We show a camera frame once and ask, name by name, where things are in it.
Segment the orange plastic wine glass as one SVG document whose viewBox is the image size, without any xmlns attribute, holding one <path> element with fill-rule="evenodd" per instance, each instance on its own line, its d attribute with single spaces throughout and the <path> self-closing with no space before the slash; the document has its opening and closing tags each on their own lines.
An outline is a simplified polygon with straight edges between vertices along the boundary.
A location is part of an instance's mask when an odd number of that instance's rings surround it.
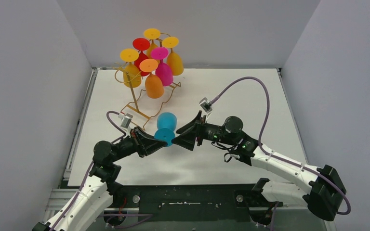
<svg viewBox="0 0 370 231">
<path fill-rule="evenodd" d="M 164 93 L 164 88 L 161 79 L 153 72 L 158 68 L 158 62 L 155 59 L 143 60 L 139 67 L 142 72 L 149 73 L 145 80 L 145 90 L 149 98 L 160 98 Z"/>
</svg>

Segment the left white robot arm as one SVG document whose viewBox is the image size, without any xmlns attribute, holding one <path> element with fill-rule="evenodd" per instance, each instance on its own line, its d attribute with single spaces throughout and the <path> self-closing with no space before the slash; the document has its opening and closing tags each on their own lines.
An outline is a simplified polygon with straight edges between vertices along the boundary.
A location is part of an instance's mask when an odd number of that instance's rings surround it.
<svg viewBox="0 0 370 231">
<path fill-rule="evenodd" d="M 147 134 L 140 127 L 117 143 L 99 141 L 79 189 L 71 199 L 46 222 L 37 223 L 35 231 L 84 231 L 103 211 L 123 203 L 122 185 L 116 181 L 121 166 L 116 161 L 138 154 L 146 157 L 166 147 L 167 142 Z"/>
</svg>

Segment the blue plastic wine glass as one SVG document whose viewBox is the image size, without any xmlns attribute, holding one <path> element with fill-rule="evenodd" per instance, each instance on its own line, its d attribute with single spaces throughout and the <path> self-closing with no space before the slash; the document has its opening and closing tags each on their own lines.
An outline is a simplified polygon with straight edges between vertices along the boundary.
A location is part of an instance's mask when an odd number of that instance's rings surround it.
<svg viewBox="0 0 370 231">
<path fill-rule="evenodd" d="M 172 140 L 176 137 L 177 117 L 170 112 L 164 112 L 157 118 L 157 131 L 154 138 L 165 141 L 167 147 L 172 145 Z"/>
</svg>

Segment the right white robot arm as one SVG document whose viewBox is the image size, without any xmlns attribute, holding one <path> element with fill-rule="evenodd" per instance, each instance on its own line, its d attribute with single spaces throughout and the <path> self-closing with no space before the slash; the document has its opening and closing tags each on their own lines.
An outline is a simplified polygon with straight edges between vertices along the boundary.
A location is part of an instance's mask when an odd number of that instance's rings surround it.
<svg viewBox="0 0 370 231">
<path fill-rule="evenodd" d="M 208 123 L 207 117 L 199 112 L 191 122 L 177 130 L 178 136 L 172 143 L 192 151 L 203 141 L 210 141 L 213 146 L 226 151 L 229 158 L 225 158 L 225 162 L 234 158 L 286 180 L 285 183 L 278 183 L 259 179 L 252 193 L 253 202 L 258 206 L 269 202 L 300 205 L 326 221 L 333 221 L 336 215 L 350 213 L 346 189 L 335 168 L 312 166 L 286 157 L 250 137 L 242 129 L 243 122 L 236 116 L 228 117 L 219 126 Z"/>
</svg>

